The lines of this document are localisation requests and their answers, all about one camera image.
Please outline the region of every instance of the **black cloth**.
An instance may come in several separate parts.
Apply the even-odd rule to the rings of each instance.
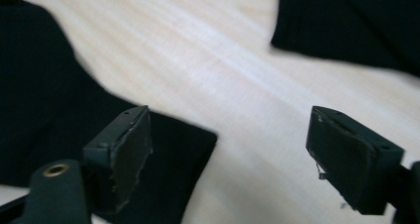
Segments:
[[[37,168],[81,160],[82,147],[135,105],[106,92],[78,64],[53,17],[0,0],[0,183],[28,186]],[[112,223],[179,223],[216,135],[151,114],[154,153],[131,202]]]
[[[279,0],[274,47],[420,75],[420,0]]]

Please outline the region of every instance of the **black fabric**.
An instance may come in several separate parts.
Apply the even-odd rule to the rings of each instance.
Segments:
[[[420,75],[419,0],[279,0],[273,46]]]
[[[53,17],[0,0],[0,183],[27,186],[40,166],[82,147],[135,105],[107,93],[75,60]],[[179,223],[216,135],[152,113],[154,153],[131,202],[113,223]]]

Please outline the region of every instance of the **wood grain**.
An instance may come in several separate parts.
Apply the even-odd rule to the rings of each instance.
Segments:
[[[390,223],[318,180],[310,109],[340,110],[420,159],[420,80],[270,47],[278,0],[27,0],[110,92],[216,131],[183,223]],[[0,200],[10,198],[0,187]]]

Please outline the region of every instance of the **table surface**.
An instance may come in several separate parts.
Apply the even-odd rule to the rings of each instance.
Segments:
[[[420,80],[273,49],[278,0],[27,0],[48,9],[108,91],[216,131],[182,223],[390,223],[362,216],[305,149],[313,105],[420,160]],[[0,187],[4,203],[27,190]]]

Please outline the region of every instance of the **black garment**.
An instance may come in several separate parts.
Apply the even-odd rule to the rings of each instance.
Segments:
[[[53,17],[0,0],[0,183],[27,186],[33,171],[82,147],[135,105],[110,95],[75,60]],[[154,153],[113,223],[179,223],[211,156],[215,134],[151,114]]]
[[[280,49],[420,76],[419,0],[280,0]]]

